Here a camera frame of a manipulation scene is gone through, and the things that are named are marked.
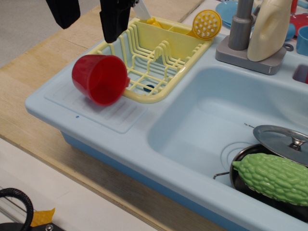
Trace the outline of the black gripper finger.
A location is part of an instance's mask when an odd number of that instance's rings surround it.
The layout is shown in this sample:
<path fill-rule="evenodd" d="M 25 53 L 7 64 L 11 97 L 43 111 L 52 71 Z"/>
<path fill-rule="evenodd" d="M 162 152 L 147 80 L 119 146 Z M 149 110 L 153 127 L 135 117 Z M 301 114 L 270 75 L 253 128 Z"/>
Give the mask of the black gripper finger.
<path fill-rule="evenodd" d="M 69 28 L 80 17 L 78 0 L 46 0 L 46 3 L 62 29 Z"/>
<path fill-rule="evenodd" d="M 104 39 L 113 43 L 128 27 L 130 0 L 101 0 L 100 19 Z"/>

